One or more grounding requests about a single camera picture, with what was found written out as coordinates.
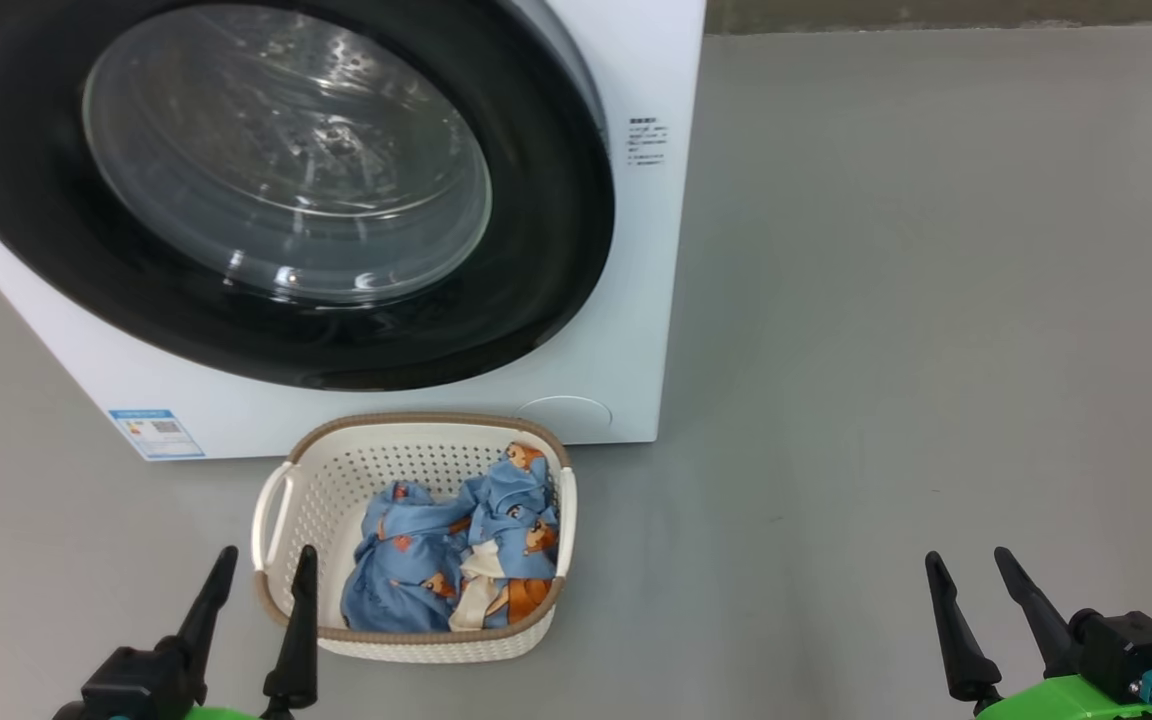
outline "clothing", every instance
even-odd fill
[[[470,510],[461,498],[438,503],[415,483],[394,483],[372,497],[362,520],[362,543],[353,553],[357,566],[340,598],[349,628],[448,630],[460,594],[458,559],[467,550],[463,520]]]
[[[340,612],[374,632],[502,628],[544,601],[556,554],[545,457],[513,444],[452,501],[415,483],[372,497]]]

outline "laundry basket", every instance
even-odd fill
[[[394,480],[455,497],[486,473],[510,442],[544,452],[558,507],[558,575],[531,615],[473,632],[355,632],[340,615],[367,501]],[[256,596],[280,624],[291,612],[301,548],[319,551],[319,646],[341,655],[393,662],[486,662],[522,655],[550,629],[573,560],[576,475],[567,449],[529,420],[463,414],[356,415],[316,429],[265,482],[252,520]]]

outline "round glass door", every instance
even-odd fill
[[[119,37],[83,124],[119,199],[220,282],[371,306],[452,273],[492,214],[483,150],[429,78],[289,10],[203,5]]]

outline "brown basket rim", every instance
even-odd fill
[[[319,425],[317,429],[312,429],[310,434],[306,434],[305,438],[301,439],[301,442],[296,444],[296,447],[291,448],[291,454],[288,454],[287,461],[291,462],[293,465],[300,464],[301,457],[305,455],[310,446],[320,441],[326,435],[338,432],[338,430],[365,427],[365,425],[415,423],[488,425],[488,427],[493,429],[524,430],[524,432],[535,434],[548,444],[553,448],[554,455],[558,455],[558,461],[562,462],[563,468],[571,468],[571,456],[567,454],[567,448],[563,447],[562,442],[558,441],[558,438],[552,432],[541,427],[541,425],[521,418],[498,418],[495,415],[478,414],[349,415],[346,418],[331,420],[329,423]],[[274,602],[274,596],[270,592],[270,575],[264,570],[257,570],[253,579],[256,583],[256,598],[260,601],[262,607],[264,607],[265,614],[270,615],[270,619],[274,620],[275,623],[287,626],[289,620],[287,614],[280,609],[278,602]],[[545,615],[548,615],[554,609],[558,597],[563,592],[563,585],[566,584],[567,578],[555,577],[553,584],[550,585],[548,593],[545,594],[545,600],[540,601],[540,605],[535,611],[531,611],[530,615],[522,619],[520,623],[505,626],[503,628],[470,630],[470,632],[357,632],[357,630],[319,626],[319,638],[359,644],[408,644],[408,646],[491,642],[511,638],[517,634],[526,632],[526,630],[531,629],[531,626],[540,623],[540,620],[545,619]]]

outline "basket handle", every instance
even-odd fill
[[[252,566],[257,573],[270,568],[274,563],[273,553],[278,547],[279,536],[283,533],[283,520],[287,520],[287,492],[279,493],[278,520],[274,521],[274,536],[270,538],[270,546],[265,544],[265,521],[270,518],[270,502],[274,500],[274,493],[279,488],[289,488],[288,470],[291,470],[291,462],[283,462],[278,469],[270,473],[265,480],[265,487],[260,488],[260,497],[256,498],[256,515],[252,517]]]
[[[558,473],[558,497],[562,501],[562,525],[558,530],[558,577],[566,578],[576,547],[576,473],[563,468]]]

